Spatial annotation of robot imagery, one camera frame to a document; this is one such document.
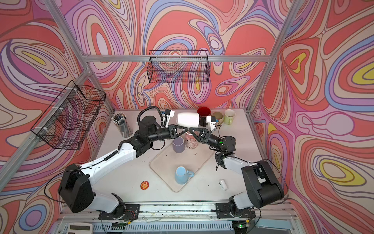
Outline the white mug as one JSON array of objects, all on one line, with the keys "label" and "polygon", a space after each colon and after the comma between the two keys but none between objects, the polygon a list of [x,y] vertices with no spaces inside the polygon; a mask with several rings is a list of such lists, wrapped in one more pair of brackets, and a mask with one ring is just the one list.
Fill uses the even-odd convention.
[{"label": "white mug", "polygon": [[176,123],[183,127],[197,128],[200,117],[198,113],[184,112],[177,115]]}]

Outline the black mug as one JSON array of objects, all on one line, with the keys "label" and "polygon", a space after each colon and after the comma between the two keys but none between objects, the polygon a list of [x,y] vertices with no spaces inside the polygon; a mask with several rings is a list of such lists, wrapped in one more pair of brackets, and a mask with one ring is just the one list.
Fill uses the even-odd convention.
[{"label": "black mug", "polygon": [[199,115],[199,125],[202,127],[206,127],[206,117],[211,115],[211,110],[208,107],[200,107],[197,110]]}]

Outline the cream round mug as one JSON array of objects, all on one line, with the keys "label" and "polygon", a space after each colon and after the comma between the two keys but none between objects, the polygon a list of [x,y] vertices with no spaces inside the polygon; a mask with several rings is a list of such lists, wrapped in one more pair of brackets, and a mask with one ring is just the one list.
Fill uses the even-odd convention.
[{"label": "cream round mug", "polygon": [[212,117],[215,117],[216,121],[218,121],[217,125],[222,125],[224,121],[224,115],[221,112],[214,112]]}]

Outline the light green mug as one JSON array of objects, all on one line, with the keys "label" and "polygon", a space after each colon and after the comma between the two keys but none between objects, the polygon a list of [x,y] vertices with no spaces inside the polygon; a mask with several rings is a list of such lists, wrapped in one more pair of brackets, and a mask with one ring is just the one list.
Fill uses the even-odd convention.
[{"label": "light green mug", "polygon": [[232,109],[227,109],[224,111],[224,124],[231,125],[234,121],[236,113]]}]

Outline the light blue mug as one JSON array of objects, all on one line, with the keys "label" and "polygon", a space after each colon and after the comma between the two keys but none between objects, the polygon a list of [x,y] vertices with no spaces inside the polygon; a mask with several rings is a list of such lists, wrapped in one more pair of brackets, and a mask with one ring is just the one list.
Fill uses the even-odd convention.
[{"label": "light blue mug", "polygon": [[177,184],[186,184],[191,177],[195,176],[195,173],[187,170],[183,166],[179,166],[175,171],[175,181]]}]

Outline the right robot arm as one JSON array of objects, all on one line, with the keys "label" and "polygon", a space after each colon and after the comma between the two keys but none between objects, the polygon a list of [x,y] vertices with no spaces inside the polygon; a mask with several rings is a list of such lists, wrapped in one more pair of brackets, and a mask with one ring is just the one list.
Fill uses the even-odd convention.
[{"label": "right robot arm", "polygon": [[218,137],[205,128],[190,128],[189,132],[199,143],[216,151],[214,157],[217,167],[234,171],[243,177],[245,190],[230,197],[224,208],[220,208],[221,204],[217,203],[217,215],[227,213],[232,217],[242,217],[252,208],[260,209],[284,198],[284,189],[268,162],[250,162],[235,155],[235,137]]}]

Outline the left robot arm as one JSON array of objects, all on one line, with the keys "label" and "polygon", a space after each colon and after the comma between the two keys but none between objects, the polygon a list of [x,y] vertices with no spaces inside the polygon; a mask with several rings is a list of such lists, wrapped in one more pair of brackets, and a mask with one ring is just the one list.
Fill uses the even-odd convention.
[{"label": "left robot arm", "polygon": [[131,138],[120,142],[117,149],[82,166],[71,164],[65,169],[58,194],[72,213],[93,209],[116,219],[123,217],[126,212],[123,200],[114,193],[100,194],[93,190],[93,185],[109,172],[146,153],[153,142],[175,139],[188,131],[188,127],[175,124],[159,127],[153,116],[138,121],[138,127]]}]

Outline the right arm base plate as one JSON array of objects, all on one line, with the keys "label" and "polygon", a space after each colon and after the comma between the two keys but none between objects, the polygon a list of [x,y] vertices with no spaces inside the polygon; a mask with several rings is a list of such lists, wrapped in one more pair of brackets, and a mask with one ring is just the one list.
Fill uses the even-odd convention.
[{"label": "right arm base plate", "polygon": [[215,212],[219,219],[223,218],[245,218],[252,220],[256,217],[255,211],[253,208],[239,209],[235,207],[234,203],[216,203],[215,209],[211,210]]}]

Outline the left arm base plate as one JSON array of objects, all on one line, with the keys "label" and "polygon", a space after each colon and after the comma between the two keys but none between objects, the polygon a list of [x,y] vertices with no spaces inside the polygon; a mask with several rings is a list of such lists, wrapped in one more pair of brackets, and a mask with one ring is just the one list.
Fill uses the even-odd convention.
[{"label": "left arm base plate", "polygon": [[99,220],[129,220],[134,221],[138,219],[140,211],[140,204],[124,204],[118,205],[111,213],[101,212]]}]

